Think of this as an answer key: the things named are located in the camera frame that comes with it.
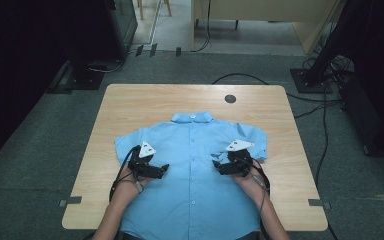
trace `person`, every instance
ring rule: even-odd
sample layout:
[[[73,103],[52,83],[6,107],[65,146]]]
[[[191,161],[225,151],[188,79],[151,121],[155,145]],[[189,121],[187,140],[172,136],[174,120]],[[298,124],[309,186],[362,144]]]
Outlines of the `person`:
[[[261,167],[257,161],[254,160],[253,162],[255,167]],[[102,221],[93,236],[93,240],[113,240],[120,227],[120,221],[124,211],[139,194],[136,180],[133,175],[130,174],[130,170],[127,167],[124,167],[121,176],[125,177],[116,188],[113,198],[105,210]],[[253,200],[257,210],[260,210],[262,223],[269,237],[273,240],[289,239],[270,201],[268,193],[260,186],[254,176],[257,177],[260,182],[263,181],[258,171],[254,168],[250,168],[249,174],[245,177],[232,175],[236,183],[239,184],[243,191]],[[144,187],[144,191],[146,191],[146,184],[149,183],[149,181],[151,181],[149,178],[140,181],[140,184]]]

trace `shirt collar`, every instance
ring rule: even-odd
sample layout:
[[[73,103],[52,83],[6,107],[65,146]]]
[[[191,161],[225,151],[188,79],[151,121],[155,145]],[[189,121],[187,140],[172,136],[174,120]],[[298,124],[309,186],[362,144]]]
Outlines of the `shirt collar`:
[[[209,112],[175,113],[171,118],[171,121],[176,123],[209,123],[212,120],[213,116]]]

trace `wooden table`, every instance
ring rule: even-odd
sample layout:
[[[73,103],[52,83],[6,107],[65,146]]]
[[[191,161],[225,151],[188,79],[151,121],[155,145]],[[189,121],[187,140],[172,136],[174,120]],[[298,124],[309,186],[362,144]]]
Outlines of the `wooden table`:
[[[191,0],[191,46],[195,20],[208,18],[209,0]],[[310,54],[341,0],[211,0],[210,19],[293,22],[301,46]]]
[[[234,95],[236,102],[225,101]],[[108,193],[120,164],[114,140],[136,129],[170,121],[174,113],[209,111],[214,118],[257,126],[267,134],[271,200],[287,231],[323,231],[323,207],[281,86],[114,84],[105,93],[72,197],[62,220],[67,229],[96,229],[108,205]]]

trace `black circle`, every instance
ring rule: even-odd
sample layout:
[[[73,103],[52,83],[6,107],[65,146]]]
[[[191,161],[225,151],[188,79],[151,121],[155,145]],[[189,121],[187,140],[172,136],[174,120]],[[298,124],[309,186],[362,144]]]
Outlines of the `black circle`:
[[[233,95],[226,95],[226,97],[224,97],[224,100],[227,102],[227,103],[235,103],[236,102],[236,97],[233,96]]]

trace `light blue shirt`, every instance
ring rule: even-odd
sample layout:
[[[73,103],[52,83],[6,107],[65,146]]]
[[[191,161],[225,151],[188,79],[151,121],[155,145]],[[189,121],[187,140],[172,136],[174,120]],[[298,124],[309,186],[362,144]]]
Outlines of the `light blue shirt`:
[[[214,240],[237,239],[256,230],[254,202],[212,162],[229,162],[225,148],[234,140],[254,143],[248,148],[251,156],[266,158],[261,129],[213,119],[209,112],[174,114],[171,122],[117,138],[120,162],[145,141],[156,150],[150,165],[170,164],[162,179],[152,180],[130,203],[121,231],[147,240]]]

